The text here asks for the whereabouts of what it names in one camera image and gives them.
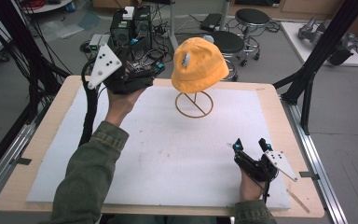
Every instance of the black stool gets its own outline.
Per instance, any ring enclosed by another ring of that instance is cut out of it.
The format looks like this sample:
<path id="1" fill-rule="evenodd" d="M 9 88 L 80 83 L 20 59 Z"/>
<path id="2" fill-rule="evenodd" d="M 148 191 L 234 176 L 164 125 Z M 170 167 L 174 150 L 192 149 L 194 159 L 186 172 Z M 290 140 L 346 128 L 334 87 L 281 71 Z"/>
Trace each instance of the black stool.
<path id="1" fill-rule="evenodd" d="M 245 46 L 243 51 L 246 52 L 246 54 L 245 58 L 241 61 L 241 66 L 245 66 L 247 64 L 247 55 L 249 52 L 254 52 L 257 50 L 255 60 L 258 60 L 260 57 L 260 45 L 253 37 L 249 35 L 251 33 L 251 29 L 265 27 L 267 23 L 269 23 L 270 18 L 266 13 L 260 10 L 253 8 L 243 8 L 235 13 L 235 20 L 239 24 L 242 24 L 246 27 L 242 31 L 243 42 Z"/>
<path id="2" fill-rule="evenodd" d="M 213 43 L 220 49 L 220 52 L 222 52 L 228 66 L 229 74 L 223 80 L 232 79 L 233 81 L 237 81 L 238 74 L 235 65 L 227 58 L 240 58 L 239 53 L 242 52 L 244 48 L 243 40 L 238 35 L 227 31 L 215 31 L 211 33 L 211 37 L 213 37 Z"/>

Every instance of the desk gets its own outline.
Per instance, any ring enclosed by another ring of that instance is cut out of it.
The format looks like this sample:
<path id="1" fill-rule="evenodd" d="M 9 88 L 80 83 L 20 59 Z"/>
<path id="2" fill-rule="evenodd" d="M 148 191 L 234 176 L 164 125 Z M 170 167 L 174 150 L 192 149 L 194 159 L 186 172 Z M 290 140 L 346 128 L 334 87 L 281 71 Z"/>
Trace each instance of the desk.
<path id="1" fill-rule="evenodd" d="M 62 85 L 56 99 L 43 118 L 32 141 L 22 157 L 32 160 L 29 165 L 18 164 L 0 193 L 0 211 L 51 211 L 52 203 L 28 203 L 26 197 L 33 185 L 41 160 L 52 142 L 66 111 L 70 107 L 81 85 L 79 76 L 68 77 Z M 169 79 L 156 79 L 156 86 L 171 86 Z M 297 175 L 308 171 L 298 149 L 293 131 L 283 111 L 277 92 L 269 84 L 219 82 L 213 88 L 256 91 L 261 104 L 270 138 L 274 148 L 283 150 Z M 299 178 L 295 183 L 284 177 L 292 205 L 288 210 L 275 210 L 275 217 L 322 217 L 324 210 L 319 195 L 310 178 Z M 139 206 L 114 205 L 103 206 L 103 213 L 123 214 L 161 214 L 161 215 L 194 215 L 194 216 L 233 216 L 232 208 L 218 207 L 172 207 L 172 206 Z"/>

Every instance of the sleeve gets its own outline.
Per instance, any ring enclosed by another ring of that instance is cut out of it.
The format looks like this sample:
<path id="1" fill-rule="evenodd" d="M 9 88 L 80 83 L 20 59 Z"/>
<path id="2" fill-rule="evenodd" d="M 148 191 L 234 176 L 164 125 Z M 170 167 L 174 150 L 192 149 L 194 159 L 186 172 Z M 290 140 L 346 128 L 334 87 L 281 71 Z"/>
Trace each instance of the sleeve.
<path id="1" fill-rule="evenodd" d="M 95 223 L 110 188 L 115 165 L 129 135 L 103 121 L 88 143 L 79 147 L 57 187 L 50 224 Z"/>
<path id="2" fill-rule="evenodd" d="M 235 224 L 276 224 L 262 200 L 235 204 Z"/>

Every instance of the yellow knit hat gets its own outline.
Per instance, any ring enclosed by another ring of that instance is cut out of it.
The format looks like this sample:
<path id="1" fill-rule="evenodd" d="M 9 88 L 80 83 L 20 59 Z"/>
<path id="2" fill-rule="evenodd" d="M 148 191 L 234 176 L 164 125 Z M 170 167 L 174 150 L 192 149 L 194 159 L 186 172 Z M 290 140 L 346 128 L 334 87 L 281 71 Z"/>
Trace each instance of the yellow knit hat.
<path id="1" fill-rule="evenodd" d="M 228 73 L 219 48 L 200 37 L 189 38 L 173 55 L 172 84 L 183 93 L 204 91 Z"/>

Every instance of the wire hat stand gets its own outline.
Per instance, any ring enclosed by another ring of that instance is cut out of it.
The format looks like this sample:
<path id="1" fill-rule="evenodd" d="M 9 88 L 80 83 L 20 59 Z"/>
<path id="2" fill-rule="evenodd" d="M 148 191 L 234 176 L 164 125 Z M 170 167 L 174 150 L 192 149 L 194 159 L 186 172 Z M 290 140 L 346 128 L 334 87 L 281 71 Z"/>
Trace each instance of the wire hat stand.
<path id="1" fill-rule="evenodd" d="M 192 93 L 179 93 L 175 100 L 176 109 L 183 115 L 192 119 L 200 119 L 209 115 L 213 110 L 213 99 L 205 91 Z"/>

